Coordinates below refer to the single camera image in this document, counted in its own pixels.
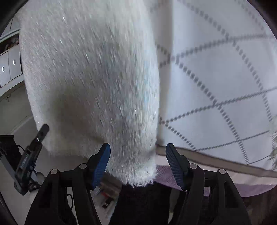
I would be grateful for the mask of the cream fuzzy knit sweater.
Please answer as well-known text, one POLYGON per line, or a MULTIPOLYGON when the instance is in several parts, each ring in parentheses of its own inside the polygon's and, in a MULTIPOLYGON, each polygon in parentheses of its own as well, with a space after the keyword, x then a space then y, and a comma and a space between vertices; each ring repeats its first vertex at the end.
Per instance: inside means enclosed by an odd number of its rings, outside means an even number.
POLYGON ((158 60, 144 1, 28 1, 17 14, 24 82, 43 145, 144 186, 156 175, 158 60))

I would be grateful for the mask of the grey cabinet with drawers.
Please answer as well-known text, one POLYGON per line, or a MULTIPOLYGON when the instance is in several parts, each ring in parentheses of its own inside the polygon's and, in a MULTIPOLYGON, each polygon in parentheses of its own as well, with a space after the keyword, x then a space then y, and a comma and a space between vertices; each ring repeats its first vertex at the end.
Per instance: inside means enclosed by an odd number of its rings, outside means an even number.
POLYGON ((1 35, 1 96, 24 81, 19 35, 20 24, 14 17, 1 35))

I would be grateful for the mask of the white grid-pattern bed sheet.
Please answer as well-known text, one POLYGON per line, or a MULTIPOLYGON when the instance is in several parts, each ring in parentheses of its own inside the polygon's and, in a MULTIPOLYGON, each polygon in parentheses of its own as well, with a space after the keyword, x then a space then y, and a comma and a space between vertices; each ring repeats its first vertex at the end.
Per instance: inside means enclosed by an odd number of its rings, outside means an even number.
POLYGON ((253 1, 147 1, 165 147, 225 169, 242 197, 276 186, 276 36, 253 1))

